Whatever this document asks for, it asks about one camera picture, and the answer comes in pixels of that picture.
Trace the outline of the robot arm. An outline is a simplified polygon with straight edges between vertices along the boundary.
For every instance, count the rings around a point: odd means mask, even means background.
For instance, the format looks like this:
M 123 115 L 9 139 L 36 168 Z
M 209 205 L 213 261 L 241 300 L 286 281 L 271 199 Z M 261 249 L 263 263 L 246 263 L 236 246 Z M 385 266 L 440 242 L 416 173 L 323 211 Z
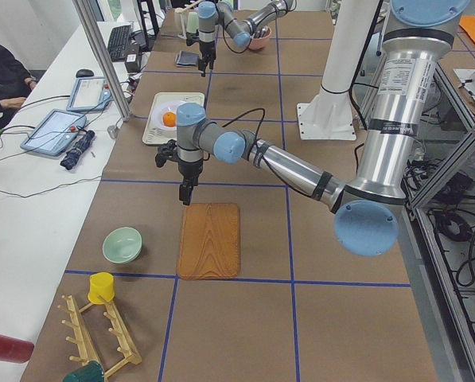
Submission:
M 197 61 L 201 76 L 213 69 L 216 60 L 216 27 L 219 25 L 240 48 L 248 47 L 252 36 L 270 22 L 295 9 L 294 1 L 270 1 L 254 14 L 239 20 L 226 2 L 203 1 L 198 6 L 198 42 L 201 55 Z
M 401 181 L 438 61 L 453 48 L 461 15 L 470 1 L 389 1 L 390 13 L 382 48 L 386 53 L 372 117 L 367 123 L 364 151 L 356 176 L 344 182 L 331 173 L 257 137 L 258 130 L 232 131 L 206 117 L 203 106 L 184 103 L 177 109 L 174 162 L 183 176 L 179 199 L 189 205 L 203 170 L 204 153 L 226 163 L 241 158 L 258 169 L 266 167 L 294 191 L 326 204 L 336 214 L 338 241 L 357 255 L 388 251 L 399 234 L 397 218 L 405 193 Z M 298 114 L 309 133 L 321 138 L 350 138 L 351 87 L 361 57 L 375 28 L 380 1 L 343 1 L 325 65 L 321 89 Z M 294 1 L 271 1 L 239 20 L 224 1 L 198 6 L 198 70 L 205 76 L 216 60 L 216 27 L 238 47 L 272 21 L 293 11 Z

